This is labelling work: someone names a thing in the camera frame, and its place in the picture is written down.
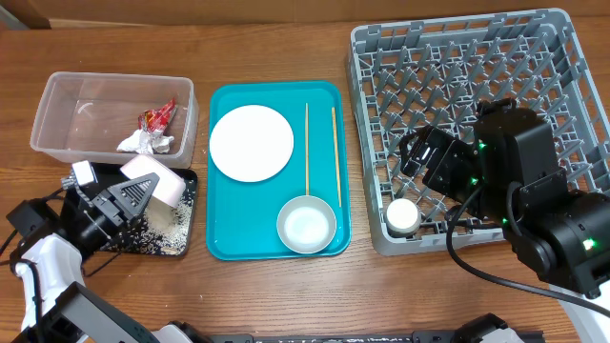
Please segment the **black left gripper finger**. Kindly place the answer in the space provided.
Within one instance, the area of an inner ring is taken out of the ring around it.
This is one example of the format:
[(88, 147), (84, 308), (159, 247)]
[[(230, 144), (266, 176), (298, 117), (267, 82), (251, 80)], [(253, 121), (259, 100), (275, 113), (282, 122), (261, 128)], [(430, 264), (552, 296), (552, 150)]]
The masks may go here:
[(142, 214), (160, 178), (152, 172), (107, 188), (125, 214)]
[(119, 231), (103, 246), (103, 249), (115, 247), (117, 249), (130, 249), (136, 245), (136, 240), (142, 227), (142, 219), (138, 218), (127, 227)]

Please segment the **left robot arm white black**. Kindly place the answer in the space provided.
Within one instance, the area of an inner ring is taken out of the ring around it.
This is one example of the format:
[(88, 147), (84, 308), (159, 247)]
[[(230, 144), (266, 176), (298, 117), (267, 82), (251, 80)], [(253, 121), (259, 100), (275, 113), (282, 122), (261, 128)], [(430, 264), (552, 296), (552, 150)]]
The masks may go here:
[(83, 262), (137, 225), (159, 194), (178, 199), (184, 181), (173, 173), (148, 171), (87, 194), (95, 182), (93, 172), (72, 172), (62, 181), (64, 211), (56, 213), (49, 198), (41, 197), (22, 202), (7, 216), (23, 237), (7, 262), (24, 284), (26, 313), (17, 341), (203, 341), (188, 324), (176, 321), (149, 331), (90, 291), (82, 273)]

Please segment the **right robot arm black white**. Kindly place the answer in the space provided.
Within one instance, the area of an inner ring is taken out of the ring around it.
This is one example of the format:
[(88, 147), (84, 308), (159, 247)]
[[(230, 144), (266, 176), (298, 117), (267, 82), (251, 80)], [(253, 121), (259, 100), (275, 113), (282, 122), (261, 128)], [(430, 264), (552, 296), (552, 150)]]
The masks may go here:
[[(399, 142), (401, 172), (423, 172), (425, 186), (459, 204), (445, 236), (451, 258), (488, 282), (558, 300), (581, 341), (608, 341), (608, 196), (569, 188), (551, 125), (515, 99), (479, 102), (472, 128), (471, 143), (432, 125)], [(547, 288), (462, 260), (453, 233), (464, 213), (500, 226), (518, 261)]]

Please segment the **white tissue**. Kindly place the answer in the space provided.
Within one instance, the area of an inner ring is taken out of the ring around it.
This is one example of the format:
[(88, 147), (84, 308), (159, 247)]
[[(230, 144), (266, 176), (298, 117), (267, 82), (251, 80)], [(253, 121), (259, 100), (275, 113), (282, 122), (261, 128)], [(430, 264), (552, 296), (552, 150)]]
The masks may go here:
[(121, 141), (116, 150), (139, 154), (168, 153), (173, 140), (173, 136), (166, 136), (162, 131), (148, 132), (138, 129), (130, 137)]

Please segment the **white paper cup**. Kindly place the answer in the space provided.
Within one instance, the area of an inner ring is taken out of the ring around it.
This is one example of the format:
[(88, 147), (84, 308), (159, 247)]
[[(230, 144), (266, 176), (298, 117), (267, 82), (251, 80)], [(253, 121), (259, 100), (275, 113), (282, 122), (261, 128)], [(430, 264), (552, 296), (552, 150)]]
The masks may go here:
[(421, 223), (419, 208), (409, 199), (395, 199), (385, 211), (385, 223), (391, 236), (413, 236)]

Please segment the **red snack wrapper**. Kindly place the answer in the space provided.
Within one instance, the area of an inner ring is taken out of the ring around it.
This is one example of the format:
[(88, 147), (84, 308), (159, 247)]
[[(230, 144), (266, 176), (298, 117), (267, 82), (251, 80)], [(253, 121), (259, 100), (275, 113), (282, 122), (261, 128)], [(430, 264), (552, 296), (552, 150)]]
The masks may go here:
[(138, 116), (138, 128), (147, 133), (163, 133), (176, 113), (176, 101), (172, 98), (157, 110), (147, 110)]

